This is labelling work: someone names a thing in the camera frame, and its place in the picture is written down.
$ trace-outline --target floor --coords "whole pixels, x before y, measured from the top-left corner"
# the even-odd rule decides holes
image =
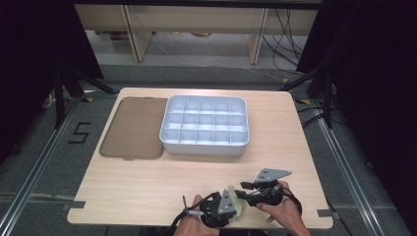
[[[285,74],[285,71],[289,71],[296,74],[293,63],[277,58],[271,52],[267,42],[272,47],[276,46],[276,41],[271,35],[266,35],[266,41],[263,41],[257,65],[249,63],[244,35],[213,33],[209,36],[195,36],[188,32],[157,32],[152,37],[145,60],[139,64],[134,61],[127,40],[111,40],[107,33],[96,33],[94,31],[87,31],[87,35],[97,61],[102,66],[103,73],[108,75],[108,82],[116,88],[128,85],[132,82],[130,80],[137,76],[131,71],[127,73],[125,70],[127,67],[129,69],[134,68],[132,71],[147,68],[152,70],[154,66],[175,67],[172,70],[167,69],[168,72],[172,73],[172,77],[178,76],[175,73],[180,75],[181,73],[187,73],[189,68],[210,70],[213,73],[221,73],[221,69],[230,68],[234,69],[235,72],[245,72],[245,76],[250,78],[266,77],[280,85],[284,80],[282,73]],[[281,44],[287,49],[291,48],[291,44],[284,39]],[[300,48],[303,48],[306,39],[307,37],[304,36],[293,37]],[[277,50],[293,62],[297,62],[293,52],[281,47],[277,47]],[[120,73],[114,73],[116,67],[119,68],[117,70]],[[297,78],[297,75],[287,75],[289,75],[288,78]],[[295,89],[294,97],[305,98],[303,89],[307,86],[308,83]],[[85,90],[89,89],[94,90],[95,88],[86,85]],[[101,97],[101,99],[95,100],[93,108],[93,111],[97,114],[91,114],[91,107],[87,102],[81,102],[76,110],[78,119],[94,119],[96,121],[88,127],[90,131],[88,142],[97,140],[101,135],[99,131],[102,130],[101,126],[106,121],[106,114],[110,111],[114,102],[114,95],[99,93],[97,97]],[[311,104],[296,104],[297,109],[306,107],[311,107]],[[30,135],[22,140],[21,147],[25,148],[1,166],[0,212],[5,212],[8,209],[16,193],[27,181],[27,176],[36,164],[37,157],[42,154],[43,147],[47,144],[49,137],[54,134],[53,125],[51,125],[54,123],[53,113],[54,106],[51,106],[36,118],[30,130]],[[301,121],[307,121],[317,113],[309,110],[300,112],[299,115]],[[328,231],[312,230],[313,235],[349,235],[348,230],[353,235],[410,235],[378,177],[372,172],[372,168],[364,164],[366,157],[363,156],[361,149],[355,143],[354,136],[348,126],[344,124],[342,114],[335,113],[332,119],[334,126],[331,132],[334,133],[338,143],[342,146],[343,152],[338,154],[341,157],[335,157],[338,150],[329,147],[331,141],[327,140],[327,136],[324,135],[326,125],[323,125],[323,121],[314,120],[315,123],[307,126],[304,130],[316,168],[321,176],[325,194],[337,210],[337,214],[333,218],[334,227]],[[70,122],[68,131],[64,131],[68,135],[64,135],[59,142],[68,143],[71,141],[74,136],[70,134],[70,131],[73,131],[77,124],[77,120]],[[75,226],[69,225],[66,221],[67,211],[65,208],[68,207],[77,193],[85,168],[89,164],[89,155],[86,153],[91,153],[94,148],[94,143],[91,143],[79,148],[66,146],[57,147],[53,150],[55,157],[48,161],[47,167],[40,173],[40,181],[33,189],[28,204],[21,212],[20,219],[15,222],[15,229],[11,232],[11,235],[148,235],[148,228],[100,225]],[[74,158],[77,161],[68,161],[68,158]],[[351,168],[351,172],[343,172],[340,167],[343,163],[340,163],[338,159],[345,160]],[[360,192],[365,196],[365,203],[371,205],[371,210],[378,216],[378,223],[385,233],[372,232],[372,226],[367,225],[367,220],[364,218],[367,212],[361,211],[357,206],[356,197],[352,195],[355,190],[352,190],[347,183],[348,181],[346,181],[346,175],[352,173],[354,181],[362,187]],[[340,218],[343,219],[348,229],[343,226]],[[271,230],[269,235],[285,235],[285,232]]]

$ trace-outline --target right hand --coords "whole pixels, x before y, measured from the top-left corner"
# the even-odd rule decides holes
[[[285,181],[278,181],[278,183],[284,188],[286,194],[291,194],[288,183]],[[276,220],[280,225],[286,228],[293,236],[310,236],[309,230],[304,225],[300,212],[297,206],[288,197],[283,196],[282,202],[277,206],[271,206],[265,203],[257,204],[257,208],[261,211],[269,213],[268,223]]]

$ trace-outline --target desk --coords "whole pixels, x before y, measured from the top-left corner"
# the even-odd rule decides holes
[[[169,97],[173,94],[241,96],[247,102],[250,141],[241,156],[186,155],[164,152],[154,160],[104,157],[100,145],[120,100],[127,96]],[[71,208],[68,220],[80,224],[167,226],[190,204],[240,182],[254,181],[263,168],[287,169],[282,178],[303,205],[308,228],[330,228],[331,217],[319,217],[328,205],[292,97],[284,91],[124,88],[121,90],[75,197],[86,202]],[[254,207],[233,217],[227,227],[274,228],[268,215]]]

